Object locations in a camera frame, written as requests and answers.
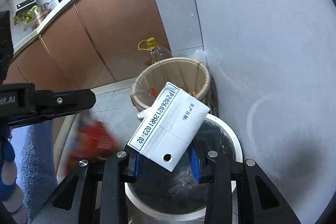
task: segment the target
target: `woven wastebasket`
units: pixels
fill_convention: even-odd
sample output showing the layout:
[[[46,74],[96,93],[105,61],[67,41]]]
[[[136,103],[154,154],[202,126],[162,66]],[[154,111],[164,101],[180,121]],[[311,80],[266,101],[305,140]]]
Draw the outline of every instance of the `woven wastebasket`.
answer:
[[[146,68],[132,85],[130,95],[137,110],[149,108],[166,82],[184,89],[217,114],[216,100],[210,90],[211,77],[205,65],[191,58],[174,57]]]

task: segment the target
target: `trash can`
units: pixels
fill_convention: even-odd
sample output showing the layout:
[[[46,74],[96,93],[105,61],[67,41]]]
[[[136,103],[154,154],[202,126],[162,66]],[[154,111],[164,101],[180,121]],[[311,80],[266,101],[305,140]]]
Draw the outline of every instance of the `trash can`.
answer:
[[[171,82],[185,90],[211,108],[217,115],[216,92],[210,89],[209,70],[201,62],[184,57],[161,60],[146,68],[132,85],[130,95],[137,110],[149,108],[166,82]]]
[[[230,160],[243,162],[239,140],[221,119],[207,114],[197,132],[213,150]],[[204,218],[208,199],[208,184],[199,184],[193,177],[187,152],[170,172],[144,158],[141,176],[135,183],[125,183],[129,200],[143,213],[164,221],[191,221]],[[231,192],[236,181],[231,181]]]

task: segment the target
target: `cooking oil bottle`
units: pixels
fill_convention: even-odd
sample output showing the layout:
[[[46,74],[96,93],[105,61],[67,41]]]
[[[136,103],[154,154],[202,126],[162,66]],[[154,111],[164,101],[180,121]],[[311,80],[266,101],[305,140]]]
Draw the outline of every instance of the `cooking oil bottle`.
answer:
[[[141,48],[141,45],[146,43],[147,48]],[[150,58],[146,61],[146,67],[167,58],[171,58],[171,52],[167,48],[157,44],[154,37],[142,40],[138,43],[138,51],[150,51]]]

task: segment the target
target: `green vegetable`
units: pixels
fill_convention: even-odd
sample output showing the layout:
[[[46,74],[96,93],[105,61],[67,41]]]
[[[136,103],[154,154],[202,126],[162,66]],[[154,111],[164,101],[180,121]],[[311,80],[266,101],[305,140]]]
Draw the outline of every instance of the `green vegetable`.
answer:
[[[31,19],[32,19],[32,18],[31,18],[31,14],[32,14],[36,9],[37,9],[37,5],[31,7],[31,8],[29,9],[29,11],[26,12],[26,16],[25,16],[25,18],[26,18],[26,22],[27,22],[27,23],[31,21]]]

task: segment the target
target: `white carton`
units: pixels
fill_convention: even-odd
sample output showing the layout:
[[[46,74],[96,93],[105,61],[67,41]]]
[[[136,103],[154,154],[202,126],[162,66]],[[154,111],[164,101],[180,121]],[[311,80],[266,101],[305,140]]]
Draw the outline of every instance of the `white carton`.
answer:
[[[127,144],[172,171],[209,110],[183,89],[167,82]]]

